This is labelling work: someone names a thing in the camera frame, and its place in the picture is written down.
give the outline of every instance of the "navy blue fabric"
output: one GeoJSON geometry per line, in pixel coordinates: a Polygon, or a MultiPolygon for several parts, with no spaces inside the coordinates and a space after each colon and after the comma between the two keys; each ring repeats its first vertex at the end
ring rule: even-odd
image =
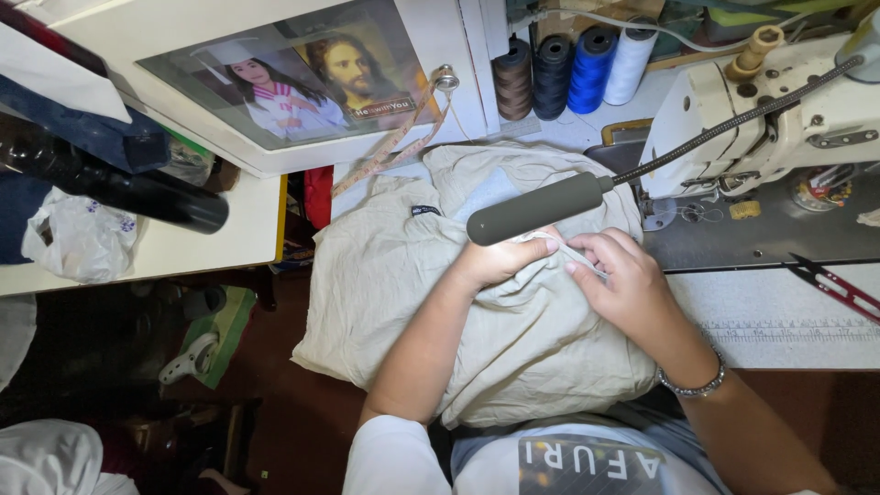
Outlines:
{"type": "Polygon", "coordinates": [[[43,204],[52,184],[17,172],[0,171],[0,265],[32,262],[21,255],[27,220],[43,204]]]}
{"type": "Polygon", "coordinates": [[[150,117],[130,107],[126,109],[132,122],[126,124],[67,108],[3,75],[0,75],[0,102],[77,148],[126,172],[146,172],[171,160],[168,132],[150,117]],[[144,149],[143,140],[126,143],[125,137],[149,137],[152,146],[144,149]]]}

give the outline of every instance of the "bracelet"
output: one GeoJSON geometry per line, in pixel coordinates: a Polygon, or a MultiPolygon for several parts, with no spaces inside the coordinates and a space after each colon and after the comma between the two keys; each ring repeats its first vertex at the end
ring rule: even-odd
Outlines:
{"type": "Polygon", "coordinates": [[[678,388],[666,378],[666,372],[663,371],[663,368],[657,367],[657,379],[660,380],[660,383],[663,383],[669,390],[675,393],[675,395],[681,395],[683,397],[694,397],[697,395],[709,395],[712,392],[721,386],[721,382],[724,381],[724,356],[721,355],[720,352],[712,345],[712,351],[715,351],[715,355],[718,356],[718,374],[715,378],[710,381],[705,387],[701,388],[678,388]]]}

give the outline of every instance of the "person's left hand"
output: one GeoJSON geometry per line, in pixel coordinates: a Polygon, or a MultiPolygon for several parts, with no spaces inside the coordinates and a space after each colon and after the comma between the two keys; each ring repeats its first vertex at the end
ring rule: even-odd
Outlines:
{"type": "Polygon", "coordinates": [[[308,110],[313,114],[318,113],[318,108],[315,107],[313,104],[309,103],[306,100],[303,100],[302,98],[297,98],[292,94],[290,95],[290,104],[294,107],[300,107],[300,109],[308,110]]]}
{"type": "MultiPolygon", "coordinates": [[[[556,227],[538,229],[561,239],[556,227]]],[[[550,255],[559,249],[559,243],[552,239],[532,239],[526,242],[506,240],[492,246],[478,246],[470,241],[450,267],[452,275],[466,284],[474,294],[490,284],[503,282],[513,277],[525,265],[550,255]]]]}

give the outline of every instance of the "thread spool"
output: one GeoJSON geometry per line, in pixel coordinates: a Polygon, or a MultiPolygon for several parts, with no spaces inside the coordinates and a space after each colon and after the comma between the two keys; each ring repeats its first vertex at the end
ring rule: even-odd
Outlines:
{"type": "Polygon", "coordinates": [[[602,104],[616,48],[617,34],[611,29],[594,26],[581,34],[568,88],[568,108],[572,112],[588,114],[602,104]]]}
{"type": "Polygon", "coordinates": [[[532,107],[540,120],[552,121],[565,110],[574,61],[575,50],[568,38],[549,36],[541,43],[532,60],[532,107]]]}
{"type": "MultiPolygon", "coordinates": [[[[648,16],[635,16],[629,22],[657,25],[656,19],[648,16]]],[[[653,29],[628,27],[620,33],[608,86],[605,87],[605,103],[623,105],[635,96],[656,40],[657,31],[653,29]]]]}
{"type": "Polygon", "coordinates": [[[532,111],[532,50],[522,40],[510,40],[510,51],[492,61],[498,113],[509,121],[532,111]]]}

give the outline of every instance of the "beige garment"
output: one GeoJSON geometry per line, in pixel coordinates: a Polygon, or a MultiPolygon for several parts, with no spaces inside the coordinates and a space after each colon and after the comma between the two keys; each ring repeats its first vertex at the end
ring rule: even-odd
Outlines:
{"type": "MultiPolygon", "coordinates": [[[[608,170],[549,147],[444,146],[424,160],[426,181],[378,176],[360,208],[315,236],[306,334],[299,365],[369,389],[382,358],[467,240],[453,220],[496,167],[526,192],[578,172],[608,170]],[[438,207],[445,216],[411,207],[438,207]]],[[[563,237],[616,226],[641,240],[628,186],[557,224],[563,237]]],[[[455,369],[437,414],[446,427],[509,425],[589,410],[600,412],[654,384],[655,363],[589,309],[563,248],[480,292],[467,317],[455,369]]]]}

